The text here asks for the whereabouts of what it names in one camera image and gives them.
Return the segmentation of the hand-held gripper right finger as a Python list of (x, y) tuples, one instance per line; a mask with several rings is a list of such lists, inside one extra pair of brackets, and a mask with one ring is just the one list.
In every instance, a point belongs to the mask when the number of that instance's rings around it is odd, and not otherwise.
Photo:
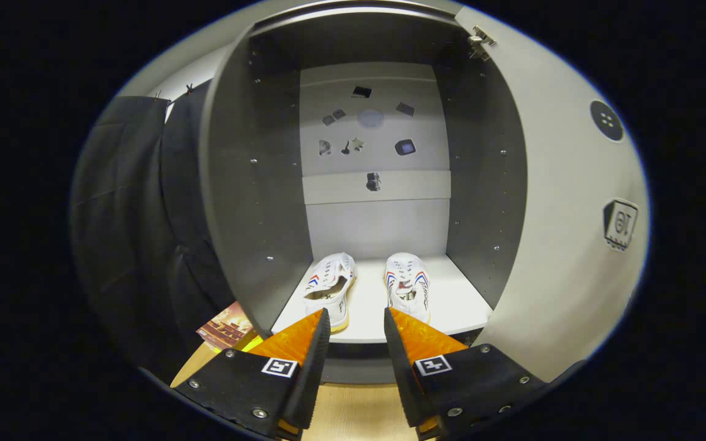
[(468, 347), (395, 308), (384, 333), (401, 407), (420, 440), (463, 440), (532, 404), (548, 385), (492, 344)]

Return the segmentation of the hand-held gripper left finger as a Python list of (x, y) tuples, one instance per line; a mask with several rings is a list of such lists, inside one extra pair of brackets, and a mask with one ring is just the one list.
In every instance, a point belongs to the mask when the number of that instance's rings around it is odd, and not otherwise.
[(299, 440), (310, 427), (330, 345), (322, 308), (247, 352), (225, 349), (173, 382), (194, 408), (257, 440)]

